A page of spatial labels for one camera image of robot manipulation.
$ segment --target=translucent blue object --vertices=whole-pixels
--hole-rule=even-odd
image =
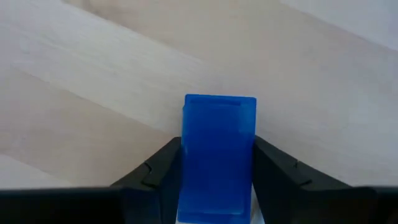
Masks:
[[[256,99],[187,95],[178,220],[248,224]]]

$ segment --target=blue block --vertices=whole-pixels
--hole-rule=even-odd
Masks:
[[[250,223],[256,99],[187,95],[178,220]]]

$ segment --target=light wood grain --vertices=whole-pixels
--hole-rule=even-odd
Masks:
[[[0,189],[70,187],[72,184],[0,154]]]
[[[398,50],[395,0],[280,0],[360,37]]]
[[[0,154],[71,185],[112,184],[173,137],[15,68],[7,74],[0,79]],[[15,167],[7,186],[29,182],[17,180],[25,172]],[[20,187],[40,186],[33,177]]]
[[[256,96],[258,135],[349,184],[398,184],[397,52],[278,1],[195,2],[169,6],[188,24],[169,44],[209,63],[58,1],[3,0],[2,67],[171,135],[185,93]]]

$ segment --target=wooden table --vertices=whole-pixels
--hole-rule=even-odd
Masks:
[[[396,51],[277,0],[68,1],[0,2],[13,169],[110,184],[179,135],[184,94],[203,93],[257,97],[257,134],[333,177],[398,184]]]

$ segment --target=black plastic part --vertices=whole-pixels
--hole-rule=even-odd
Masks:
[[[172,139],[110,187],[0,190],[0,223],[174,224],[180,146]],[[266,224],[398,223],[397,188],[352,188],[259,137],[252,178]]]
[[[1,190],[0,223],[174,224],[181,140],[166,146],[111,187]]]
[[[253,186],[266,224],[397,221],[397,188],[352,188],[259,137],[253,166]]]

